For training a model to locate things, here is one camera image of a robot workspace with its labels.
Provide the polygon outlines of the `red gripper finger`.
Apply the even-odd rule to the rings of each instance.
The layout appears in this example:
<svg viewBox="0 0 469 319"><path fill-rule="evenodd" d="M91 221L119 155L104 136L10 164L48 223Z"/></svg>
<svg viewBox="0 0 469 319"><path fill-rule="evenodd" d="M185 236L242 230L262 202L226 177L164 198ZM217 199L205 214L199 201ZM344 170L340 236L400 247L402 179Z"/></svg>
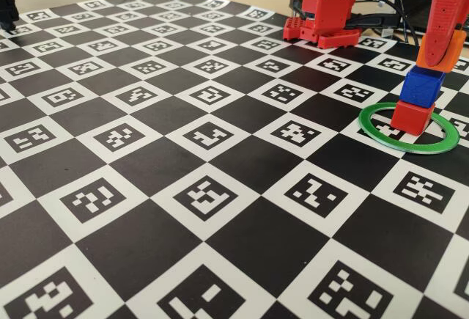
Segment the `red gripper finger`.
<svg viewBox="0 0 469 319"><path fill-rule="evenodd" d="M462 25L468 0L432 0L426 34L421 41L422 67L453 67L465 42Z"/></svg>

